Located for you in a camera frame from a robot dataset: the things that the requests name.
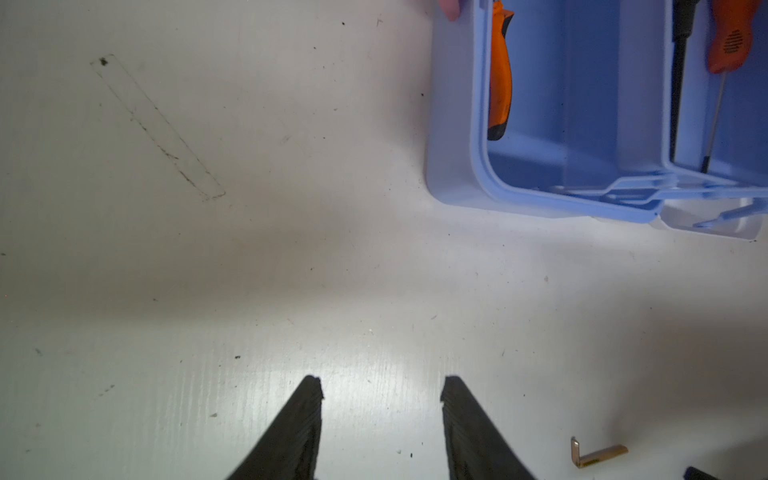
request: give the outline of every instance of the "white table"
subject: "white table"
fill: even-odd
[[[308,373],[323,480],[448,478],[453,373],[541,480],[768,475],[766,236],[438,203],[431,18],[0,5],[3,479],[224,478]],[[134,121],[107,54],[226,194]],[[577,470],[572,435],[630,453]]]

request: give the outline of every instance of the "pink object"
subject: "pink object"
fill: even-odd
[[[448,17],[448,20],[453,22],[458,18],[458,0],[438,0],[438,3],[445,16]]]

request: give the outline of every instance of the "orange handle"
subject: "orange handle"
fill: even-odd
[[[493,30],[491,32],[491,108],[488,114],[488,139],[504,136],[512,103],[512,69],[507,52],[507,27],[514,12],[504,10],[498,0],[493,2]]]
[[[717,31],[710,45],[710,73],[734,71],[744,65],[752,48],[752,18],[760,0],[712,0]]]

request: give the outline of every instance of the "black screwdriver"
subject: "black screwdriver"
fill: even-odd
[[[683,70],[688,37],[694,30],[696,4],[699,0],[674,0],[672,4],[672,113],[670,116],[670,161],[674,162],[677,149],[677,124],[680,121],[680,96],[683,91]]]

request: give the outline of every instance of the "scratch mark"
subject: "scratch mark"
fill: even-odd
[[[171,160],[181,176],[200,191],[205,200],[224,196],[226,191],[205,168],[203,161],[114,55],[91,62],[91,67],[131,114],[131,120],[135,120],[147,132],[147,136]]]

